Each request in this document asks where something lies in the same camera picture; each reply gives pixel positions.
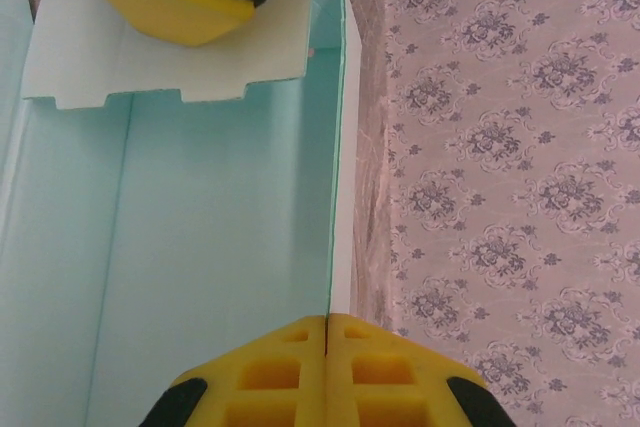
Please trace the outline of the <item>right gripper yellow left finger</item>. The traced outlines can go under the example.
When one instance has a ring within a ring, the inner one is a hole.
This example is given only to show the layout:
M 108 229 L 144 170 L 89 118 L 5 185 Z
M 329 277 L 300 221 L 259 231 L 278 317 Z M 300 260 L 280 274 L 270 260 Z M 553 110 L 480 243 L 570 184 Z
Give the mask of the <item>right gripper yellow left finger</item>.
M 326 318 L 306 316 L 178 376 L 144 427 L 326 427 Z

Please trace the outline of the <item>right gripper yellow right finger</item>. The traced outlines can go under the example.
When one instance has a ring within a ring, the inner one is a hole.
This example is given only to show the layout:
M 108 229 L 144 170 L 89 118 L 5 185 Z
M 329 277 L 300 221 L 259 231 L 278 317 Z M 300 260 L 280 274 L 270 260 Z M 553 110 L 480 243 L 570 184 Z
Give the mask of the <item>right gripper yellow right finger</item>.
M 327 327 L 327 427 L 505 427 L 482 376 L 347 314 Z

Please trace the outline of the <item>light teal paper box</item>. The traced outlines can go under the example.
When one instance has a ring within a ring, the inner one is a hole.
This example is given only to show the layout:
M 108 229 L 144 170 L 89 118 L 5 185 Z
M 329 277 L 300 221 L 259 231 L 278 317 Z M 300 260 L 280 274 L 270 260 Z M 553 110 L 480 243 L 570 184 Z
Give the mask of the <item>light teal paper box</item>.
M 269 0 L 202 49 L 0 0 L 0 427 L 139 427 L 347 304 L 360 52 L 349 0 Z

